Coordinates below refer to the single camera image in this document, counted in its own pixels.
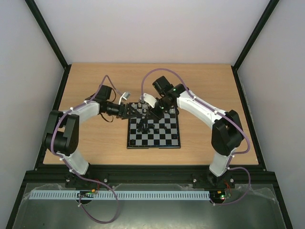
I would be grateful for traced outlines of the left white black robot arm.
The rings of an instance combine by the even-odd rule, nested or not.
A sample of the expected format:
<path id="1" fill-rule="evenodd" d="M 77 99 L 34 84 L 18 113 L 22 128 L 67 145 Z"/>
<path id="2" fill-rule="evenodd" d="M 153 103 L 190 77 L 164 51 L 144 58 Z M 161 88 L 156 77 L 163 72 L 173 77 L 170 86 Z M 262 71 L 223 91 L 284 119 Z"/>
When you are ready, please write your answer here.
<path id="1" fill-rule="evenodd" d="M 129 92 L 121 94 L 116 104 L 110 101 L 113 88 L 102 85 L 98 91 L 86 98 L 83 103 L 66 111 L 52 110 L 42 137 L 42 145 L 59 157 L 69 171 L 77 175 L 85 175 L 89 163 L 83 158 L 79 149 L 80 125 L 97 116 L 107 114 L 120 119 L 129 117 L 130 106 L 123 103 L 130 96 Z"/>

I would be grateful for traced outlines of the black white chess board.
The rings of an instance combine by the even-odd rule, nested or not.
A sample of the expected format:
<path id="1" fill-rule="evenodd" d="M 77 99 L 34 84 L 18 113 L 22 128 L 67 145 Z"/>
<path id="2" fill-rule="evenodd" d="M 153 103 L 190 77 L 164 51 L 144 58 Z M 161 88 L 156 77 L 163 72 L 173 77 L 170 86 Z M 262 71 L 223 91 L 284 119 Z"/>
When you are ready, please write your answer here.
<path id="1" fill-rule="evenodd" d="M 127 148 L 180 148 L 180 130 L 176 108 L 165 111 L 160 120 L 148 117 L 148 104 L 129 103 L 137 115 L 128 120 Z"/>

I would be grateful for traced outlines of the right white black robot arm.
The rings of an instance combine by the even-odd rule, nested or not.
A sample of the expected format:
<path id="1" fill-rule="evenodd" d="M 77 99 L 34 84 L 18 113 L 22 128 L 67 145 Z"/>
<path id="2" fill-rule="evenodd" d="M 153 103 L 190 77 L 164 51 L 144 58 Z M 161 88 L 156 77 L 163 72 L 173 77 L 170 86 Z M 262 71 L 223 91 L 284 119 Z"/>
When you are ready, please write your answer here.
<path id="1" fill-rule="evenodd" d="M 210 127 L 215 154 L 209 166 L 211 173 L 208 175 L 208 182 L 213 187 L 220 186 L 236 149 L 245 139 L 238 113 L 214 107 L 193 94 L 184 83 L 173 86 L 164 76 L 152 85 L 161 98 L 142 93 L 142 99 L 151 107 L 151 117 L 161 119 L 165 111 L 175 107 L 188 111 Z"/>

